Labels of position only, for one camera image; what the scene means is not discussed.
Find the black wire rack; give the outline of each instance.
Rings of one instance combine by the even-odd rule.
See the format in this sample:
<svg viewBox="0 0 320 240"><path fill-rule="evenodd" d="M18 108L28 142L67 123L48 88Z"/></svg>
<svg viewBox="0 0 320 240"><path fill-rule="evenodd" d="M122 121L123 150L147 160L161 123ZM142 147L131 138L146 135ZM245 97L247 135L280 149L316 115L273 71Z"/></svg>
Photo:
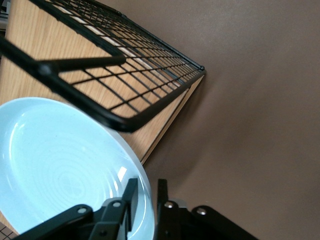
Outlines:
<svg viewBox="0 0 320 240"><path fill-rule="evenodd" d="M97 1L30 1L110 56L34 60L4 38L0 52L107 127L134 132L206 73L203 66ZM88 88L103 94L88 95Z"/></svg>
<svg viewBox="0 0 320 240"><path fill-rule="evenodd" d="M11 240L17 236L9 227L0 222L0 240Z"/></svg>

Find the light blue plate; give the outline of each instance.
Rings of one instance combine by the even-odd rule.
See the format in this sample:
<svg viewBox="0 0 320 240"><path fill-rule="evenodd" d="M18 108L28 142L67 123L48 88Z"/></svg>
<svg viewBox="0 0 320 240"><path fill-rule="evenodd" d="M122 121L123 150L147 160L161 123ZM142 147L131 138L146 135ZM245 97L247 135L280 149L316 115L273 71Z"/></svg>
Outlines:
<svg viewBox="0 0 320 240"><path fill-rule="evenodd" d="M78 204L97 211L139 178L131 240L151 240L151 190L138 158L115 131L67 104L37 97L0 106L0 211L23 233Z"/></svg>

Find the metal screw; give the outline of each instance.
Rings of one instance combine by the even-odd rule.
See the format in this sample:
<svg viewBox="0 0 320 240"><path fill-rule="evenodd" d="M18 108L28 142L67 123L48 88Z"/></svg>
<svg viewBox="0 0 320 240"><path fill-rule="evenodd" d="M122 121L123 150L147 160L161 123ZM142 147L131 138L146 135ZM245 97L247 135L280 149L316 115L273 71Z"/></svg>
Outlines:
<svg viewBox="0 0 320 240"><path fill-rule="evenodd" d="M48 65L41 64L38 68L38 73L42 76L47 76L52 74L52 70L51 70L51 67L49 67Z"/></svg>
<svg viewBox="0 0 320 240"><path fill-rule="evenodd" d="M102 230L101 232L99 232L100 237L104 237L107 236L108 232L106 230Z"/></svg>
<svg viewBox="0 0 320 240"><path fill-rule="evenodd" d="M112 206L114 206L115 208L120 207L120 205L121 205L121 203L118 202L118 201L116 201L116 202L114 202L114 203L112 204Z"/></svg>
<svg viewBox="0 0 320 240"><path fill-rule="evenodd" d="M167 201L167 202L164 204L164 206L165 206L166 208L168 208L168 209L172 209L172 208L174 207L174 204L173 204L172 202L170 202L170 201Z"/></svg>
<svg viewBox="0 0 320 240"><path fill-rule="evenodd" d="M167 238L171 237L171 232L169 232L168 230L165 230L164 234L166 235Z"/></svg>
<svg viewBox="0 0 320 240"><path fill-rule="evenodd" d="M207 211L201 207L199 207L197 210L196 210L196 213L197 214L200 214L200 215L206 215L207 214Z"/></svg>
<svg viewBox="0 0 320 240"><path fill-rule="evenodd" d="M84 214L87 211L85 207L81 207L78 209L78 214Z"/></svg>

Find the black plastic part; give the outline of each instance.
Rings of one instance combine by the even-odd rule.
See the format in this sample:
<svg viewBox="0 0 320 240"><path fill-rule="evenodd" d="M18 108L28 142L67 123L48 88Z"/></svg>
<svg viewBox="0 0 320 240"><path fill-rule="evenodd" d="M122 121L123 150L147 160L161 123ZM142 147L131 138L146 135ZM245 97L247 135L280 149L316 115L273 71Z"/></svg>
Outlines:
<svg viewBox="0 0 320 240"><path fill-rule="evenodd" d="M257 240L209 206L189 212L168 199L165 179L158 180L157 227L154 240Z"/></svg>
<svg viewBox="0 0 320 240"><path fill-rule="evenodd" d="M79 209L84 209L85 212L79 213ZM15 240L53 240L55 234L59 234L60 231L67 231L74 227L76 224L80 224L83 221L87 221L93 217L93 210L90 206L80 204L69 208L68 210L60 213L59 215L45 221L44 223L24 232L23 234L14 238Z"/></svg>
<svg viewBox="0 0 320 240"><path fill-rule="evenodd" d="M131 178L122 199L93 212L80 204L17 236L15 240L127 240L138 205L138 179Z"/></svg>

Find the brown wall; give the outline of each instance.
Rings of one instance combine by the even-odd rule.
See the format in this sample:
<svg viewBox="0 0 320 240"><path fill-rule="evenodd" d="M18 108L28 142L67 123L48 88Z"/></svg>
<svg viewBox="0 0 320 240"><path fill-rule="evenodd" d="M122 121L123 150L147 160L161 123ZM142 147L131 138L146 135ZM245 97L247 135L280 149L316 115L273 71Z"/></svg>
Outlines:
<svg viewBox="0 0 320 240"><path fill-rule="evenodd" d="M320 239L320 1L100 1L207 70L145 166L154 193Z"/></svg>

